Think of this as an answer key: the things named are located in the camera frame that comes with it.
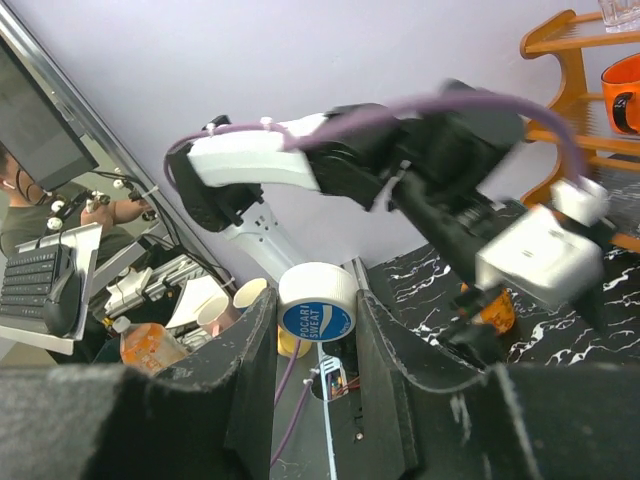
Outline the small white bottle cap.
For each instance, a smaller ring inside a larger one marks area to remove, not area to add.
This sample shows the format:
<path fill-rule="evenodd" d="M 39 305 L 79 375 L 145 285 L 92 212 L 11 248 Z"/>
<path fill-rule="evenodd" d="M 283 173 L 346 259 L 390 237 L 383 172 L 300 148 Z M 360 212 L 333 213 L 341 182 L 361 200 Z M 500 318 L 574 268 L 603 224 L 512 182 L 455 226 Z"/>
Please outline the small white bottle cap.
<path fill-rule="evenodd" d="M 355 327 L 357 292 L 354 277 L 343 268 L 307 262 L 288 269 L 278 283 L 278 324 L 300 340 L 339 340 Z"/>

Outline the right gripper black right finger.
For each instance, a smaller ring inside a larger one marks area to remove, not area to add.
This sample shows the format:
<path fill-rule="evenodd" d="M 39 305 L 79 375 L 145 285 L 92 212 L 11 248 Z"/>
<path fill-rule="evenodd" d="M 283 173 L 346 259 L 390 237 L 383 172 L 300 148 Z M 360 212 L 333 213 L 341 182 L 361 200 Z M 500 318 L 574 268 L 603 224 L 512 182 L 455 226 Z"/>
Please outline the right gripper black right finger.
<path fill-rule="evenodd" d="M 361 479 L 635 479 L 639 370 L 470 368 L 358 295 Z"/>

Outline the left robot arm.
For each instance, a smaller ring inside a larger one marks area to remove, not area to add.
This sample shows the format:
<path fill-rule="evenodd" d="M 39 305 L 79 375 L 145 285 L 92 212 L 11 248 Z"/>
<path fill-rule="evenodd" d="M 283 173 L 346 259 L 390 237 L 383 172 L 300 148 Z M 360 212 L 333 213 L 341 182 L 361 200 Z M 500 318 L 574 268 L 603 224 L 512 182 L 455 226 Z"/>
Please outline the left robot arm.
<path fill-rule="evenodd" d="M 570 156 L 552 207 L 503 220 L 480 184 L 525 136 L 546 125 Z M 370 210 L 383 191 L 465 283 L 445 347 L 474 365 L 499 358 L 497 330 L 474 317 L 503 290 L 539 305 L 570 305 L 606 328 L 603 254 L 615 229 L 608 195 L 582 174 L 585 157 L 568 124 L 530 100 L 451 81 L 437 95 L 393 106 L 355 104 L 289 122 L 233 124 L 219 117 L 176 141 L 163 169 L 188 215 L 220 232 L 241 225 L 265 184 L 352 200 Z"/>

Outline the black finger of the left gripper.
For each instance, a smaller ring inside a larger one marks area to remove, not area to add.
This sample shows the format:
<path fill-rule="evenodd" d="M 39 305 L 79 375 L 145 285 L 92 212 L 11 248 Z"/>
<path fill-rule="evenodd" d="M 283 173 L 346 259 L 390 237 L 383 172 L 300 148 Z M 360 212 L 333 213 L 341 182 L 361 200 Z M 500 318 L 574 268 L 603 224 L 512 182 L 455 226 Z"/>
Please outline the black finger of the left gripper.
<path fill-rule="evenodd" d="M 576 313 L 597 333 L 604 333 L 607 319 L 604 311 L 602 284 L 595 284 L 584 290 L 575 300 Z"/>

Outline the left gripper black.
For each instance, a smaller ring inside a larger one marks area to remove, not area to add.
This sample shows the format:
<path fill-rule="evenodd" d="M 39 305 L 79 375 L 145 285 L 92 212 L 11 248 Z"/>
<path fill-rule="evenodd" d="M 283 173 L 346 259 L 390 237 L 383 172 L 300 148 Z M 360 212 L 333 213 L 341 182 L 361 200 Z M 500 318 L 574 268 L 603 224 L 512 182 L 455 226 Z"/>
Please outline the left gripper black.
<path fill-rule="evenodd" d="M 495 203 L 478 191 L 455 195 L 445 203 L 427 196 L 427 183 L 409 172 L 392 188 L 391 198 L 441 260 L 467 285 L 476 281 L 476 254 L 525 213 L 514 199 Z M 459 294 L 451 302 L 458 319 L 438 336 L 440 345 L 479 369 L 502 363 L 498 330 L 474 318 L 496 294 Z"/>

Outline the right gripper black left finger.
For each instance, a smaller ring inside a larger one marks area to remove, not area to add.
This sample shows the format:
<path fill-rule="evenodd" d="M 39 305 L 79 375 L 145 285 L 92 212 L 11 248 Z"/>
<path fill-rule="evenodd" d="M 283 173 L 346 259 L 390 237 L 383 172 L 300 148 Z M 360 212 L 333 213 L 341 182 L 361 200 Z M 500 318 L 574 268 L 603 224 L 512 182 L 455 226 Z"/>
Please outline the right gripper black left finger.
<path fill-rule="evenodd" d="M 149 376 L 122 364 L 3 369 L 5 479 L 265 479 L 277 293 Z"/>

